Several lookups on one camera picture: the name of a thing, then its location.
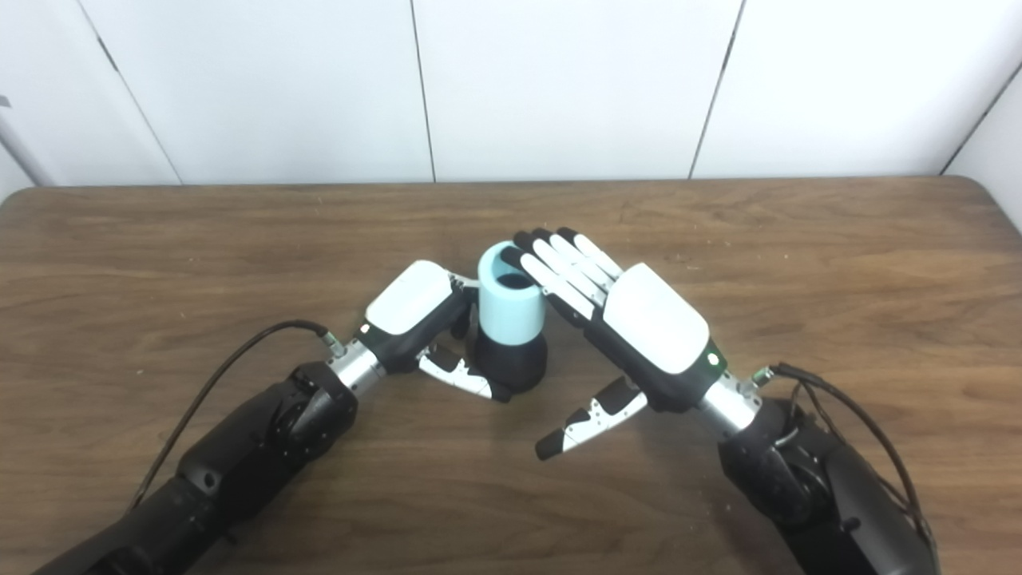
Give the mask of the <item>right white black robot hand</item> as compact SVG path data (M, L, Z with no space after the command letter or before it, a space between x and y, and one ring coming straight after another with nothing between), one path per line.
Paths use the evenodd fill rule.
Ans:
M568 228L519 232L500 257L525 273L553 308L623 371L537 442L541 461L608 432L643 408L669 414L697 409L723 438L755 417L756 405L738 392L707 321L648 265L620 268Z

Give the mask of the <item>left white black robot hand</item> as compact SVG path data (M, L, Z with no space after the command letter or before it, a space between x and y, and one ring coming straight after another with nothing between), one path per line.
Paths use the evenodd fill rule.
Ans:
M333 371L355 395L384 376L421 371L453 388L507 403L512 396L507 388L435 342L444 331L465 338L478 294L477 280L416 260L369 304Z

